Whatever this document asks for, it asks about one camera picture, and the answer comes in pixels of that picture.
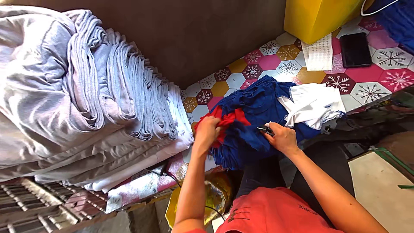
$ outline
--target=white cable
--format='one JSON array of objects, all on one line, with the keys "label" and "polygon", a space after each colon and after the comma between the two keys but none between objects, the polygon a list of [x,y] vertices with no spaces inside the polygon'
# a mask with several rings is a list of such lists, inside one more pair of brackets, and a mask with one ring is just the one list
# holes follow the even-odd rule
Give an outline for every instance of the white cable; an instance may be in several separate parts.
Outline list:
[{"label": "white cable", "polygon": [[369,15],[373,15],[373,14],[375,14],[375,13],[378,13],[378,12],[380,12],[381,10],[383,10],[383,9],[385,9],[385,8],[387,8],[387,7],[389,7],[389,6],[391,6],[392,4],[394,4],[394,3],[398,2],[398,1],[399,1],[399,0],[395,0],[394,2],[392,2],[392,3],[390,3],[390,4],[386,5],[386,6],[384,6],[383,8],[381,8],[381,9],[379,9],[379,10],[377,10],[377,11],[373,12],[373,13],[364,14],[364,12],[363,12],[363,7],[365,6],[365,2],[366,2],[366,0],[364,0],[364,1],[363,1],[363,3],[362,3],[362,7],[361,7],[361,16],[369,16]]}]

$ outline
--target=hand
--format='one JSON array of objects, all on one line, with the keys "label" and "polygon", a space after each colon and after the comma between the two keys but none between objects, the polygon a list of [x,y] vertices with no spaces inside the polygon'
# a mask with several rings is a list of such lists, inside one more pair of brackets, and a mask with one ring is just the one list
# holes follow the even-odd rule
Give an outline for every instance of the hand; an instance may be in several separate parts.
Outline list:
[{"label": "hand", "polygon": [[220,133],[220,127],[216,128],[219,122],[220,118],[208,116],[198,124],[193,150],[197,150],[200,154],[205,154],[208,151]]},{"label": "hand", "polygon": [[287,157],[295,154],[300,150],[296,142],[295,130],[283,127],[274,122],[270,122],[268,124],[269,125],[265,125],[273,130],[274,137],[270,136],[267,133],[262,133],[273,147],[275,147],[278,151],[284,153]]}]

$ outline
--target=yellow bag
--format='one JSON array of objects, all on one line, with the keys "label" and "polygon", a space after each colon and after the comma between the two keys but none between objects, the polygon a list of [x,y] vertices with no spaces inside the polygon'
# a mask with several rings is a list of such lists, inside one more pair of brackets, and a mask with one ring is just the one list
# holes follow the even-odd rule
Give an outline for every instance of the yellow bag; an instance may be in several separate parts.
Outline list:
[{"label": "yellow bag", "polygon": [[[367,0],[364,10],[374,0]],[[287,0],[284,30],[312,44],[359,15],[363,0]]]},{"label": "yellow bag", "polygon": [[[212,207],[220,213],[223,213],[227,205],[229,205],[231,196],[231,185],[227,175],[224,172],[212,173],[206,176],[204,184],[206,189],[206,206]],[[181,189],[178,187],[171,193],[170,202],[168,203],[167,211],[165,212],[165,218],[171,228],[174,227],[174,222],[176,220],[177,203],[180,191]],[[204,224],[207,225],[216,216],[216,211],[205,208]]]}]

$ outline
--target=yellow box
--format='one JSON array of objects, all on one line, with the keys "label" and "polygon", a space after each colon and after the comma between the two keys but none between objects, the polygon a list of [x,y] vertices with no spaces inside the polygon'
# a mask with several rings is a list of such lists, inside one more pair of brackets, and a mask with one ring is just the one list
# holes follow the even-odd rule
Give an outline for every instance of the yellow box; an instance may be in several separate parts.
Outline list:
[{"label": "yellow box", "polygon": [[[374,0],[367,0],[366,10]],[[312,44],[359,15],[363,0],[287,0],[284,30]]]}]

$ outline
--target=gray fabric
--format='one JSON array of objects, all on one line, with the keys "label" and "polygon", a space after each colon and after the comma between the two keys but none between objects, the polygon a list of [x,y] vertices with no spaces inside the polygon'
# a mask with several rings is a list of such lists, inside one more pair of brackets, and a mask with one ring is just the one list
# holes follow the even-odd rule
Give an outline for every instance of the gray fabric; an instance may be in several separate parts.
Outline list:
[{"label": "gray fabric", "polygon": [[177,137],[168,83],[89,10],[0,7],[0,181],[88,183]]}]

